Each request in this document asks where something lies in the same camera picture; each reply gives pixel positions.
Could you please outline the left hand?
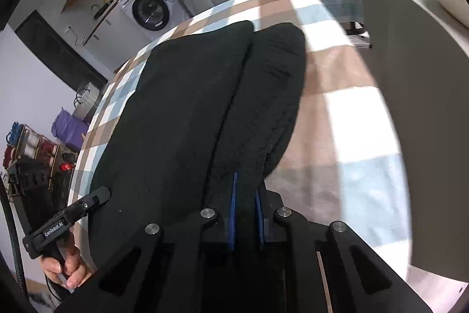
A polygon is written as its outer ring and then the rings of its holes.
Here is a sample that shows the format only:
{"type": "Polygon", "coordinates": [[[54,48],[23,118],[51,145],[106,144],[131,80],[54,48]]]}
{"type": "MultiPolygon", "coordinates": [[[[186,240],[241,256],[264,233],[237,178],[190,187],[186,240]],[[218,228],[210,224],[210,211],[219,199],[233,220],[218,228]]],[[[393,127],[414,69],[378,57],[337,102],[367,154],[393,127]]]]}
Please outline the left hand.
{"type": "Polygon", "coordinates": [[[85,283],[93,272],[81,257],[72,233],[68,235],[66,241],[60,241],[59,249],[64,258],[63,264],[55,258],[41,256],[40,267],[51,282],[67,289],[76,289],[85,283]]]}

